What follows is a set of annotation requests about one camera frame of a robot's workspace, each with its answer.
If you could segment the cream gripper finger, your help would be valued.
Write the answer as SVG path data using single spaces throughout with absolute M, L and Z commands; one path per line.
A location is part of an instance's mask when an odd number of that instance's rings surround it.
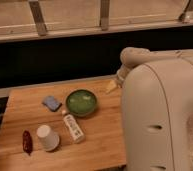
M 106 87 L 106 92 L 107 92 L 107 93 L 110 93 L 110 92 L 112 92 L 113 90 L 115 90 L 117 87 L 118 87 L 117 82 L 116 82 L 115 80 L 111 80 L 111 81 L 109 82 L 109 84 L 107 85 L 107 87 Z

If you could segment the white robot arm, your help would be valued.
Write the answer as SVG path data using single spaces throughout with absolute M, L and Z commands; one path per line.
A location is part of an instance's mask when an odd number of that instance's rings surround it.
M 126 47 L 106 87 L 122 89 L 127 171 L 189 171 L 187 123 L 193 114 L 193 49 Z

